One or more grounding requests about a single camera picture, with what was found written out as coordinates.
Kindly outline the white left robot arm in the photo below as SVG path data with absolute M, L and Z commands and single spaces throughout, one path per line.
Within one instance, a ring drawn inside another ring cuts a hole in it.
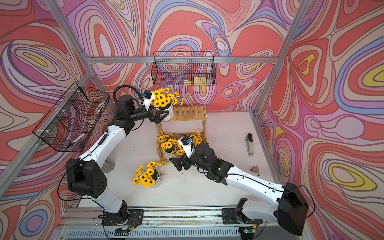
M 116 100 L 118 111 L 104 134 L 84 154 L 66 163 L 69 190 L 102 207 L 106 225 L 126 225 L 130 220 L 130 213 L 126 202 L 108 188 L 108 180 L 102 167 L 112 150 L 134 130 L 136 121 L 149 119 L 158 124 L 169 114 L 167 111 L 153 112 L 151 103 L 154 100 L 155 95 L 152 92 L 141 94 L 139 107 L 136 108 L 132 96 L 120 97 Z

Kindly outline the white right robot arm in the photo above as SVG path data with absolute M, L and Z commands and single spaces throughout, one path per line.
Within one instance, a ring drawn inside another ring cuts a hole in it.
M 285 185 L 262 180 L 239 169 L 232 163 L 218 158 L 207 143 L 194 147 L 182 144 L 185 151 L 179 158 L 170 158 L 178 171 L 194 166 L 202 170 L 209 180 L 241 189 L 268 204 L 259 207 L 246 198 L 239 200 L 235 220 L 248 224 L 255 219 L 277 222 L 287 232 L 300 236 L 309 211 L 309 204 L 300 188 L 293 183 Z

